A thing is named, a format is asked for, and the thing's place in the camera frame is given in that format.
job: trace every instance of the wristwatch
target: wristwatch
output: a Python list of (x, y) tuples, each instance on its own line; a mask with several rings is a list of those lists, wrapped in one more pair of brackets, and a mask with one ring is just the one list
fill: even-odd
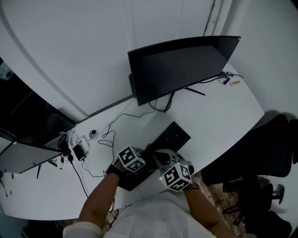
[(107, 170), (107, 174), (109, 173), (114, 173), (115, 175), (117, 175), (119, 178), (123, 177), (123, 173), (117, 169), (116, 167), (114, 167), (113, 165), (110, 165), (110, 167)]

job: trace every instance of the hand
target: hand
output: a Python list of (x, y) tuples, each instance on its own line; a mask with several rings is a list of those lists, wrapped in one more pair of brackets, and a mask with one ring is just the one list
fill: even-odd
[(123, 167), (122, 163), (120, 162), (120, 160), (114, 164), (114, 167), (119, 169), (121, 172), (125, 171), (125, 168)]

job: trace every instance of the office chair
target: office chair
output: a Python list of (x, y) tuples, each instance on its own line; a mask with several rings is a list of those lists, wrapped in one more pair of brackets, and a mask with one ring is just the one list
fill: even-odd
[(202, 169), (209, 186), (249, 177), (285, 177), (291, 170), (292, 146), (287, 118), (280, 114), (270, 122), (249, 131), (226, 153)]
[(274, 211), (247, 216), (243, 223), (246, 233), (255, 234), (257, 238), (288, 238), (292, 232), (291, 224), (282, 220)]
[(298, 120), (290, 120), (289, 126), (291, 132), (293, 164), (296, 164), (298, 162)]
[(231, 214), (240, 212), (238, 219), (234, 221), (234, 225), (239, 225), (245, 216), (264, 214), (271, 208), (272, 200), (279, 199), (279, 204), (283, 201), (284, 187), (279, 195), (273, 195), (273, 185), (268, 184), (260, 188), (257, 177), (242, 179), (235, 182), (223, 184), (224, 192), (240, 192), (239, 202), (227, 209), (223, 210), (223, 214)]

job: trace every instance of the charger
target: charger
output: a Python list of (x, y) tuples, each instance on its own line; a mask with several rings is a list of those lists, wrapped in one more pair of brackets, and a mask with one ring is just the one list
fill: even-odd
[(78, 158), (79, 161), (82, 161), (83, 159), (86, 158), (86, 154), (85, 154), (85, 152), (83, 151), (83, 149), (80, 145), (76, 145), (73, 148), (73, 151), (74, 151), (74, 154)]

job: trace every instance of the floor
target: floor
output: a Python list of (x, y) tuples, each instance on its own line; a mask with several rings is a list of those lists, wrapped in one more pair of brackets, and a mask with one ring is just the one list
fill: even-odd
[[(211, 185), (207, 187), (203, 181), (201, 172), (196, 173), (193, 176), (193, 181), (197, 184), (199, 184), (200, 189), (202, 193), (208, 198), (208, 200), (217, 208), (218, 212), (222, 214), (222, 210), (226, 209), (230, 206), (235, 205), (238, 200), (239, 196), (237, 193), (224, 193), (223, 192), (223, 185), (217, 184), (217, 185)], [(107, 225), (109, 225), (112, 221), (114, 216), (116, 215), (116, 211), (113, 211), (112, 213), (108, 214), (107, 217)], [(233, 214), (225, 214), (222, 215), (223, 219), (225, 220), (227, 226), (232, 230), (237, 237), (239, 238), (256, 238), (253, 234), (247, 234), (245, 232), (245, 227), (243, 223), (240, 223), (239, 226), (233, 225), (233, 222), (237, 219), (239, 213), (233, 213)], [(63, 230), (63, 228), (67, 225), (71, 225), (75, 223), (74, 220), (64, 220), (64, 221), (56, 221), (56, 226), (59, 230)]]

